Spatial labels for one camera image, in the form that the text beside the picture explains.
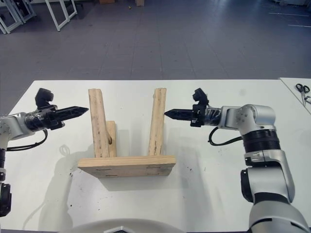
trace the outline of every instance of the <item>white table leg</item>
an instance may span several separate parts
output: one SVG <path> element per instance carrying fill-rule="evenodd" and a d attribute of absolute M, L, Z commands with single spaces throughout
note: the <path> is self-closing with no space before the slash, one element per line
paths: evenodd
<path fill-rule="evenodd" d="M 61 7 L 63 9 L 63 13 L 65 15 L 65 19 L 66 19 L 67 23 L 69 23 L 70 19 L 69 19 L 69 15 L 68 15 L 68 12 L 67 12 L 64 0 L 59 0 L 59 3 L 60 3 L 60 5 L 61 5 Z"/>
<path fill-rule="evenodd" d="M 19 18 L 14 6 L 11 4 L 10 0 L 3 0 L 4 4 L 8 8 L 12 18 L 14 19 L 15 23 L 11 24 L 10 26 L 6 26 L 2 19 L 0 19 L 0 23 L 2 24 L 2 27 L 6 30 L 8 34 L 11 33 L 11 31 L 15 28 L 17 28 L 19 25 L 23 24 L 21 19 Z"/>
<path fill-rule="evenodd" d="M 3 34 L 6 34 L 6 30 L 3 28 L 2 23 L 4 23 L 4 22 L 0 18 L 0 30 L 2 31 Z"/>
<path fill-rule="evenodd" d="M 58 31 L 60 31 L 60 27 L 59 27 L 59 25 L 58 25 L 58 23 L 57 23 L 57 21 L 56 21 L 56 18 L 55 18 L 55 15 L 54 15 L 54 13 L 53 13 L 53 10 L 52 10 L 52 8 L 51 8 L 51 5 L 50 5 L 49 0 L 45 0 L 45 3 L 46 3 L 47 6 L 48 6 L 49 12 L 50 12 L 50 14 L 51 14 L 51 16 L 52 16 L 52 19 L 53 19 L 53 22 L 54 22 L 54 24 L 55 24 L 56 29 L 57 29 Z"/>
<path fill-rule="evenodd" d="M 69 19 L 71 19 L 72 17 L 74 17 L 77 13 L 77 8 L 76 5 L 74 4 L 74 0 L 71 0 L 72 6 L 73 6 L 73 12 L 72 14 L 69 16 Z"/>
<path fill-rule="evenodd" d="M 64 0 L 59 0 L 59 2 L 60 2 L 60 5 L 61 5 L 61 7 L 62 7 L 63 13 L 64 13 L 64 15 L 65 15 L 65 20 L 64 20 L 61 24 L 58 25 L 58 23 L 57 23 L 57 21 L 56 21 L 56 18 L 55 18 L 55 15 L 54 15 L 54 12 L 53 12 L 53 10 L 52 10 L 52 8 L 51 8 L 51 5 L 50 5 L 49 0 L 45 0 L 45 3 L 47 4 L 48 9 L 49 9 L 49 11 L 50 11 L 50 14 L 51 14 L 51 16 L 52 16 L 52 19 L 53 19 L 53 21 L 54 21 L 55 27 L 56 27 L 56 29 L 57 29 L 58 31 L 60 31 L 60 29 L 61 29 L 62 27 L 64 27 L 66 23 L 69 23 L 69 22 L 70 22 L 70 19 L 71 19 L 74 15 L 77 14 L 77 9 L 76 9 L 76 6 L 75 6 L 73 0 L 71 0 L 71 2 L 72 2 L 72 6 L 73 6 L 73 9 L 74 9 L 74 12 L 73 12 L 70 16 L 68 15 L 68 11 L 67 11 L 67 9 L 66 9 Z"/>

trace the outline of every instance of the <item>wooden plank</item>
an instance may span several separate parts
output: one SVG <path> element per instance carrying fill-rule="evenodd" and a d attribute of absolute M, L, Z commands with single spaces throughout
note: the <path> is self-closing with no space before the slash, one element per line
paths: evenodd
<path fill-rule="evenodd" d="M 111 141 L 106 129 L 104 101 L 100 89 L 88 90 L 89 105 L 92 121 L 94 153 L 96 158 L 108 158 L 108 143 Z"/>
<path fill-rule="evenodd" d="M 109 157 L 117 156 L 117 142 L 116 142 L 116 123 L 112 120 L 106 121 L 107 131 L 111 136 L 111 144 L 108 144 Z"/>
<path fill-rule="evenodd" d="M 163 143 L 163 126 L 166 88 L 157 88 L 152 108 L 148 156 L 160 155 Z"/>
<path fill-rule="evenodd" d="M 97 177 L 167 176 L 176 163 L 174 156 L 85 158 L 78 167 Z"/>
<path fill-rule="evenodd" d="M 99 0 L 100 4 L 110 4 L 115 3 L 115 0 Z"/>
<path fill-rule="evenodd" d="M 135 0 L 136 6 L 144 6 L 145 0 Z"/>

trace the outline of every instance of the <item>black motor joint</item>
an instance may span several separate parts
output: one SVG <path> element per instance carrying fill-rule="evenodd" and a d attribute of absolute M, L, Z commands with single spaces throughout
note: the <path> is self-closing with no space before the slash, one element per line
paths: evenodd
<path fill-rule="evenodd" d="M 0 149 L 0 182 L 5 181 L 4 162 L 5 162 L 5 150 Z"/>
<path fill-rule="evenodd" d="M 0 217 L 6 216 L 11 211 L 12 194 L 11 186 L 3 183 L 5 180 L 5 150 L 0 149 Z"/>
<path fill-rule="evenodd" d="M 280 142 L 275 130 L 256 130 L 242 136 L 245 152 L 262 150 L 280 150 Z M 245 158 L 247 166 L 275 166 L 275 163 L 253 163 L 250 157 Z M 253 202 L 253 196 L 248 179 L 247 169 L 241 171 L 241 189 L 243 197 L 248 202 Z"/>
<path fill-rule="evenodd" d="M 280 141 L 275 130 L 256 130 L 242 136 L 245 152 L 280 150 Z"/>

